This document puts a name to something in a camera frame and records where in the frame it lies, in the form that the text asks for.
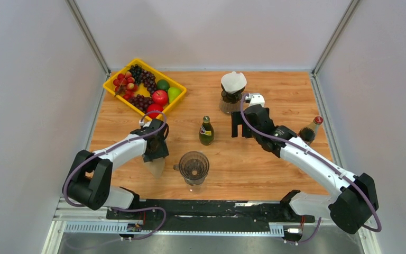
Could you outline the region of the dark olive coffee dripper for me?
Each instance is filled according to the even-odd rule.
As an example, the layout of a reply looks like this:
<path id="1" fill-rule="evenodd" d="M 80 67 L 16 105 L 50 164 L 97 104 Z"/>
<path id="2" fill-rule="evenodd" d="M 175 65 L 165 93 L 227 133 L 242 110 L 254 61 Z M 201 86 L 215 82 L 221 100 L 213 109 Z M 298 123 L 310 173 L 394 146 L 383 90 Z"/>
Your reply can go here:
<path id="1" fill-rule="evenodd" d="M 229 92 L 227 92 L 225 90 L 222 90 L 222 92 L 221 92 L 222 101 L 225 102 L 225 103 L 236 104 L 243 97 L 244 90 L 245 90 L 245 88 L 242 88 L 242 89 L 240 89 L 238 91 L 235 91 L 233 93 L 229 93 Z"/>

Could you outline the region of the white paper coffee filter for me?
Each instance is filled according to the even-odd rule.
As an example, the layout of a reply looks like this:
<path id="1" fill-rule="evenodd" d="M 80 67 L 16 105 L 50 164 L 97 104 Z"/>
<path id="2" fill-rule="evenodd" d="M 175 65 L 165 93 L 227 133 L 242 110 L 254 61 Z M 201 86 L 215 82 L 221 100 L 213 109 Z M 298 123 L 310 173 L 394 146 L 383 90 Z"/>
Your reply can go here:
<path id="1" fill-rule="evenodd" d="M 247 80 L 242 72 L 232 71 L 223 75 L 221 85 L 225 92 L 233 94 L 242 90 L 247 85 Z"/>

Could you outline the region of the grey clear plastic dripper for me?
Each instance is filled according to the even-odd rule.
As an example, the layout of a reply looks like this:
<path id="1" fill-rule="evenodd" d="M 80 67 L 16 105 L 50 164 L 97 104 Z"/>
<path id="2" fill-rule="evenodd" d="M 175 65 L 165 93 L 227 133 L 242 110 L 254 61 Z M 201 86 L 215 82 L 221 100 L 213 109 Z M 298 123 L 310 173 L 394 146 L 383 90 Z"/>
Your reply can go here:
<path id="1" fill-rule="evenodd" d="M 185 153 L 177 164 L 173 166 L 190 185 L 201 185 L 209 172 L 210 163 L 206 155 L 200 151 Z"/>

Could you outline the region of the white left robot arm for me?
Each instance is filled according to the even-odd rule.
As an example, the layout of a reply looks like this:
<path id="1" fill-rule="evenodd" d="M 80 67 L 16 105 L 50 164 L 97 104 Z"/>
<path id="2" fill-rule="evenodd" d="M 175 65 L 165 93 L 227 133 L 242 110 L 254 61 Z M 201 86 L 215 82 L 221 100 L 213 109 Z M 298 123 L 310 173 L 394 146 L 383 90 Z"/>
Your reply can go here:
<path id="1" fill-rule="evenodd" d="M 65 201 L 91 210 L 116 208 L 127 219 L 136 218 L 141 211 L 140 204 L 135 201 L 138 195 L 124 187 L 112 186 L 112 174 L 136 157 L 141 157 L 151 171 L 162 171 L 169 155 L 168 133 L 168 124 L 153 119 L 142 122 L 140 128 L 105 149 L 79 151 L 62 188 Z"/>

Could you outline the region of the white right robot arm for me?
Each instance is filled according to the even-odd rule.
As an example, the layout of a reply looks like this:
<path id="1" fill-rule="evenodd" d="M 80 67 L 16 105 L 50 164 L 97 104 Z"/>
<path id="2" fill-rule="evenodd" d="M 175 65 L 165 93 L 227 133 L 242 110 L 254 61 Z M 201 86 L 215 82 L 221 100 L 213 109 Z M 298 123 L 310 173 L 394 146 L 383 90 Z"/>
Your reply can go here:
<path id="1" fill-rule="evenodd" d="M 283 218 L 294 221 L 301 215 L 311 215 L 330 219 L 349 234 L 360 228 L 381 232 L 374 179 L 366 173 L 358 176 L 329 161 L 293 130 L 275 125 L 269 112 L 267 107 L 253 105 L 231 113 L 232 137 L 238 136 L 240 125 L 243 137 L 255 139 L 263 150 L 297 166 L 328 192 L 289 194 L 280 207 Z"/>

